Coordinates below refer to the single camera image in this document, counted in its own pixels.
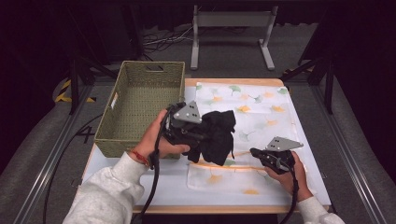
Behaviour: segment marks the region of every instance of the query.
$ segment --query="human hand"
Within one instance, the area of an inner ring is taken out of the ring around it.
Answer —
[[[166,110],[163,109],[157,116],[157,118],[151,122],[151,124],[146,129],[143,134],[142,139],[137,144],[133,150],[143,156],[144,158],[148,158],[149,154],[154,151],[155,142],[157,140],[158,132],[161,129],[161,122],[166,115]],[[188,145],[172,145],[170,144],[164,137],[161,136],[160,143],[158,145],[158,149],[160,150],[160,158],[163,158],[169,153],[182,153],[190,150]],[[129,156],[138,162],[142,162],[137,159],[136,155],[132,152],[128,153]]]
[[[298,190],[298,195],[297,195],[297,202],[303,201],[307,198],[310,198],[313,196],[311,191],[308,188],[308,185],[306,183],[306,175],[305,175],[305,169],[303,163],[300,161],[300,158],[298,157],[297,153],[292,151],[291,152],[295,164],[294,164],[294,172],[296,174],[296,178],[298,181],[299,185],[299,190]],[[273,171],[269,167],[264,167],[264,170],[267,172],[269,176],[271,176],[273,179],[279,181],[280,185],[289,193],[293,193],[293,176],[291,175],[290,172],[287,172],[283,175],[278,175],[275,171]]]

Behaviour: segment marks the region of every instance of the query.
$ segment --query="person's left hand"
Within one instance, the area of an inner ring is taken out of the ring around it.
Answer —
[[[139,153],[141,156],[148,158],[149,154],[154,151],[155,141],[157,140],[158,132],[161,129],[161,122],[163,121],[164,116],[166,115],[166,110],[163,109],[157,116],[157,118],[151,122],[151,124],[146,129],[146,132],[143,134],[142,139],[137,144],[135,148],[132,148],[134,151]],[[160,157],[163,158],[169,153],[183,153],[190,150],[188,145],[172,145],[165,138],[161,137],[160,144],[158,146],[160,150]],[[135,154],[129,152],[129,156],[135,161],[142,162],[138,160]]]

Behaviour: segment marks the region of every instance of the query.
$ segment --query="metal stand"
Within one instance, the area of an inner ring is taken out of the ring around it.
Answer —
[[[276,18],[277,7],[271,11],[260,12],[226,12],[226,11],[198,11],[198,6],[194,6],[193,32],[194,38],[191,53],[191,70],[198,69],[199,39],[198,27],[221,27],[221,26],[253,26],[263,27],[265,25],[265,38],[259,39],[262,55],[268,70],[274,70],[275,66],[268,50],[268,42]]]

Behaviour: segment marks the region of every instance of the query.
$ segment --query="person's right hand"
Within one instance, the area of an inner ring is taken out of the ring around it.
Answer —
[[[306,184],[306,175],[303,163],[300,161],[297,153],[292,151],[291,154],[293,155],[295,164],[294,164],[294,172],[296,174],[296,178],[299,185],[298,195],[297,195],[297,202],[303,201],[307,198],[313,196],[311,191]],[[293,193],[293,176],[290,172],[287,172],[283,175],[278,175],[269,167],[265,167],[264,170],[271,176],[273,179],[279,181],[282,187],[289,193]]]

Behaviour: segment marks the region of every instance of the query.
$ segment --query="dark background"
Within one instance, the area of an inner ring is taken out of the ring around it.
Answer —
[[[360,1],[350,9],[359,13],[353,14],[357,17],[353,24],[339,21],[347,24],[349,32],[334,57],[335,75],[371,148],[396,182],[393,7],[390,0]],[[77,50],[100,64],[133,60],[139,46],[131,24],[139,21],[146,28],[158,25],[172,30],[191,22],[192,7],[141,7],[137,12],[132,13],[128,6],[74,6],[53,11],[42,1],[0,3],[1,172],[26,134],[53,108],[52,92],[68,76],[72,52]],[[276,25],[318,22],[323,14],[323,7],[280,7]],[[52,15],[66,24],[64,29],[59,29]],[[74,38],[64,38],[66,31]],[[332,43],[328,36],[316,36],[316,44],[312,42],[309,48],[321,53]]]

